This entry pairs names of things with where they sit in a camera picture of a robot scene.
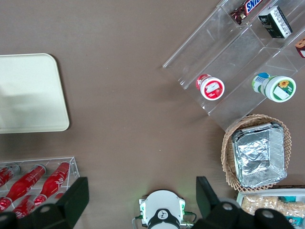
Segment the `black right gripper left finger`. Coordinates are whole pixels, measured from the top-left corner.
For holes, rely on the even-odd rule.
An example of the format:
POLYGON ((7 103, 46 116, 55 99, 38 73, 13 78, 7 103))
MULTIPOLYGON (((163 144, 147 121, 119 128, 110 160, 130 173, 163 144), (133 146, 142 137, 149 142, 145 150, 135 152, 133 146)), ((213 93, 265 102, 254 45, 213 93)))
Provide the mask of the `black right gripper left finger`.
POLYGON ((87 177, 79 177, 54 204, 39 206, 18 219, 13 212, 0 214, 2 229, 72 229, 89 203, 87 177))

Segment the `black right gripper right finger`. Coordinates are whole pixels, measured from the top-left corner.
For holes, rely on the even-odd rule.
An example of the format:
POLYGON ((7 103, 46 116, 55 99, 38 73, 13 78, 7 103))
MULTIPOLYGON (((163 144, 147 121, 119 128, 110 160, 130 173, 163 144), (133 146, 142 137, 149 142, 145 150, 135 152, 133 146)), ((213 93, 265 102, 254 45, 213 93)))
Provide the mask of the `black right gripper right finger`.
POLYGON ((202 219, 194 229, 292 229, 286 217, 273 209, 260 208, 250 215, 235 204, 221 202, 206 177, 196 178, 196 202, 202 219))

